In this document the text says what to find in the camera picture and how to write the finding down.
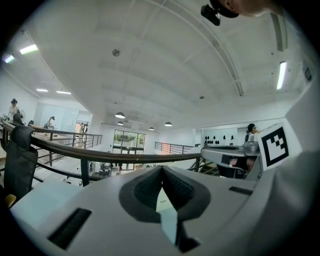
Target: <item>handrail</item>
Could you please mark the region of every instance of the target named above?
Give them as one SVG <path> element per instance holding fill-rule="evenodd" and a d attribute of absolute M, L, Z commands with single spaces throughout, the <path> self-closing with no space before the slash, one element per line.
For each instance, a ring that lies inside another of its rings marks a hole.
<path fill-rule="evenodd" d="M 14 126 L 10 123 L 3 122 L 3 128 L 11 132 L 14 129 Z M 101 151 L 95 151 L 95 150 L 85 150 L 85 149 L 57 144 L 47 139 L 35 137 L 34 135 L 31 137 L 31 144 L 39 148 L 42 148 L 66 157 L 71 157 L 76 159 L 86 159 L 89 161 L 95 161 L 95 162 L 101 162 L 101 163 L 122 163 L 122 164 L 166 163 L 166 162 L 196 159 L 201 157 L 200 153 L 173 154 L 173 155 L 172 154 L 169 154 L 169 155 L 139 154 L 137 155 L 137 154 L 116 154 L 116 153 L 108 153 L 108 152 L 101 152 Z"/>
<path fill-rule="evenodd" d="M 167 152 L 169 154 L 185 154 L 191 150 L 193 146 L 169 144 L 164 142 L 155 142 L 154 149 Z"/>
<path fill-rule="evenodd" d="M 171 143 L 158 142 L 158 141 L 156 141 L 155 143 L 160 143 L 160 144 L 167 144 L 167 145 L 174 145 L 174 146 L 180 146 L 180 147 L 188 147 L 188 148 L 193 148 L 193 146 L 188 146 L 188 145 L 178 145 L 178 144 L 171 144 Z"/>
<path fill-rule="evenodd" d="M 2 122 L 3 125 L 12 125 L 13 128 L 15 126 L 19 126 L 20 124 L 16 124 L 16 123 L 8 123 L 8 122 Z M 7 128 L 7 126 L 5 127 L 6 130 L 8 130 L 9 132 L 11 132 L 13 130 L 13 128 L 10 130 Z M 51 129 L 44 129 L 44 128 L 36 128 L 36 127 L 32 127 L 32 129 L 35 130 L 36 133 L 46 133 L 46 134 L 67 134 L 67 135 L 87 135 L 87 136 L 101 136 L 100 134 L 89 134 L 89 133 L 78 133 L 78 132 L 71 132 L 71 131 L 63 131 L 63 130 L 51 130 Z"/>

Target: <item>black slot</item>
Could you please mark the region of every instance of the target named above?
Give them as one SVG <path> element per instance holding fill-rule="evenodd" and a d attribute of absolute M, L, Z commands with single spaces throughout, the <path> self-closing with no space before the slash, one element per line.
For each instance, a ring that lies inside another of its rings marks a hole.
<path fill-rule="evenodd" d="M 91 213 L 90 210 L 76 209 L 48 239 L 56 246 L 67 249 Z"/>
<path fill-rule="evenodd" d="M 237 186 L 232 186 L 232 187 L 229 188 L 229 190 L 233 191 L 233 192 L 240 193 L 240 194 L 244 194 L 244 195 L 247 195 L 247 196 L 251 196 L 252 193 L 254 192 L 251 189 L 246 189 L 246 188 L 237 187 Z"/>

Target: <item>wooden handrail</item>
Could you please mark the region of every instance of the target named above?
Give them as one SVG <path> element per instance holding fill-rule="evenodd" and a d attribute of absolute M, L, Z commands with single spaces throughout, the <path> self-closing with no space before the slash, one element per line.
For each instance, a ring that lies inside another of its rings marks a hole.
<path fill-rule="evenodd" d="M 14 129 L 14 126 L 10 123 L 3 122 L 3 128 L 9 132 Z M 190 159 L 200 158 L 200 153 L 193 154 L 169 154 L 169 155 L 157 155 L 157 154 L 116 154 L 101 152 L 95 150 L 85 150 L 70 146 L 54 143 L 47 139 L 38 138 L 36 136 L 31 137 L 31 144 L 54 152 L 66 157 L 85 159 L 89 161 L 101 162 L 101 163 L 122 163 L 122 164 L 148 164 L 148 163 L 166 163 L 184 161 Z"/>

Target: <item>window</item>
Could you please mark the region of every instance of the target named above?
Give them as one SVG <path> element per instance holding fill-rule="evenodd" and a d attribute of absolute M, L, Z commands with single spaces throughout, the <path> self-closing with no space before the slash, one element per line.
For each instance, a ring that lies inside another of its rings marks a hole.
<path fill-rule="evenodd" d="M 145 140 L 145 134 L 124 130 L 115 130 L 112 153 L 143 155 Z M 134 170 L 135 165 L 131 163 L 125 163 L 122 165 L 122 169 L 128 171 Z"/>
<path fill-rule="evenodd" d="M 137 148 L 138 133 L 123 132 L 122 147 Z"/>
<path fill-rule="evenodd" d="M 122 130 L 115 130 L 114 131 L 113 146 L 121 147 L 123 135 L 124 135 L 124 132 Z"/>
<path fill-rule="evenodd" d="M 145 139 L 146 139 L 146 135 L 145 134 L 139 134 L 138 135 L 138 141 L 137 141 L 137 148 L 144 148 L 145 147 Z"/>

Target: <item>camera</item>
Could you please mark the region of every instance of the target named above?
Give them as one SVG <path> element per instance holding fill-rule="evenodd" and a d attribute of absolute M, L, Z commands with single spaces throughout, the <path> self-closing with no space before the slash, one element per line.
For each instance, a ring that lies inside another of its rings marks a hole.
<path fill-rule="evenodd" d="M 220 26 L 221 20 L 218 11 L 208 4 L 201 7 L 201 15 L 216 26 Z"/>

